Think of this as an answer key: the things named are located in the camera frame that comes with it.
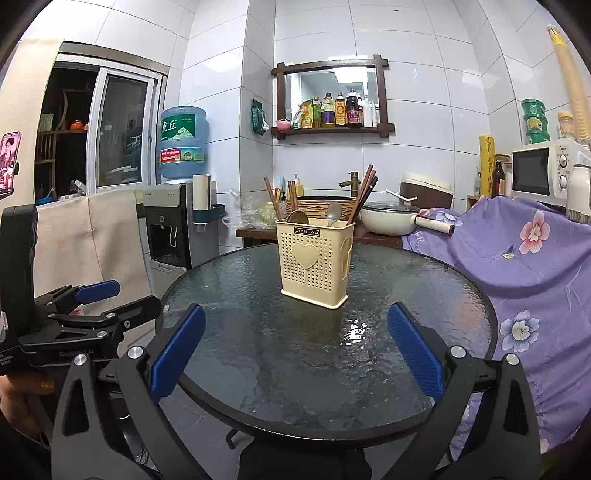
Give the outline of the person's left hand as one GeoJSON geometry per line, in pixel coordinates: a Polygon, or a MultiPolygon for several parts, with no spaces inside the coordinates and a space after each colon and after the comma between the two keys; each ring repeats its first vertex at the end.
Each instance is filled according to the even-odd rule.
{"type": "Polygon", "coordinates": [[[26,396],[45,396],[54,391],[55,384],[37,373],[3,375],[1,377],[1,411],[8,423],[28,437],[40,434],[40,429],[26,403],[26,396]]]}

